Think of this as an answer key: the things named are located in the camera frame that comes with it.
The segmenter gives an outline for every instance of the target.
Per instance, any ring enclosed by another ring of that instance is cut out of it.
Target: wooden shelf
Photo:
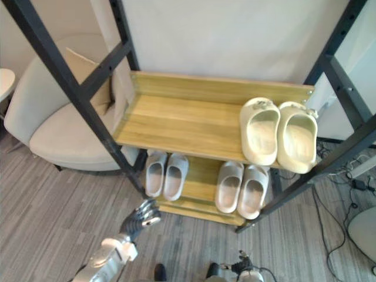
[[[239,113],[251,98],[308,99],[311,86],[134,72],[136,97],[114,133],[121,145],[249,163]],[[272,167],[280,168],[278,163]]]
[[[276,105],[304,103],[312,86],[132,72],[136,97],[113,137],[120,145],[179,152],[189,157],[182,196],[157,199],[160,210],[225,224],[242,225],[236,211],[224,214],[215,206],[222,161],[249,163],[241,151],[239,113],[255,97]],[[272,167],[281,168],[275,162]]]
[[[222,213],[215,205],[217,177],[221,164],[218,160],[189,157],[189,172],[182,196],[173,202],[167,201],[163,196],[158,197],[160,210],[225,224],[242,225],[244,218],[236,211],[230,214]]]

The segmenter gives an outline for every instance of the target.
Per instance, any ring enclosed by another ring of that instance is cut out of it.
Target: gray striped carpet
[[[25,146],[5,154],[14,143],[10,135],[0,140],[0,280],[65,282],[106,236],[118,232],[122,219],[141,198],[120,173],[58,172]],[[326,177],[316,187],[324,204],[342,220],[349,187]],[[376,205],[368,191],[355,191],[354,197],[359,210]],[[341,232],[321,211],[328,242],[335,246]],[[169,281],[203,281],[211,261],[234,263],[240,249],[255,265],[271,269],[279,282],[334,281],[325,265],[311,190],[239,235],[233,226],[163,214],[163,221],[136,241],[139,256],[119,281],[152,278],[159,262],[166,265]],[[352,243],[333,254],[333,265],[345,281],[376,281],[370,272],[372,262]]]

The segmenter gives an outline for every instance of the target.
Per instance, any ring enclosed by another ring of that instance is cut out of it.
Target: cream slide sandal
[[[232,213],[239,198],[244,166],[238,162],[224,163],[218,174],[216,206],[223,213]]]
[[[280,111],[267,98],[253,98],[240,111],[241,147],[251,163],[271,165],[277,157]]]
[[[166,200],[176,201],[180,197],[188,168],[189,162],[186,156],[177,153],[170,156],[163,189],[163,196]]]
[[[317,112],[296,102],[280,106],[278,162],[295,173],[307,173],[316,160]]]
[[[161,151],[153,151],[146,161],[146,188],[149,197],[158,197],[163,187],[165,164],[167,154]]]
[[[250,165],[244,170],[237,211],[246,219],[255,219],[260,214],[268,189],[269,175],[265,168]]]

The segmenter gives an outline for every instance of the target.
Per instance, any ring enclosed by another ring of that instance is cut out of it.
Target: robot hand
[[[136,258],[133,240],[140,231],[159,221],[160,212],[155,200],[143,202],[124,219],[118,235],[102,241],[101,248],[93,254],[88,265],[77,273],[73,282],[110,282],[127,261]]]

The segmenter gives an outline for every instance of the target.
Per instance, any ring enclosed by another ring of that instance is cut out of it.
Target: foot
[[[159,263],[154,268],[154,281],[167,281],[166,269],[162,263]]]
[[[206,278],[219,275],[219,265],[217,263],[211,263],[206,273]]]

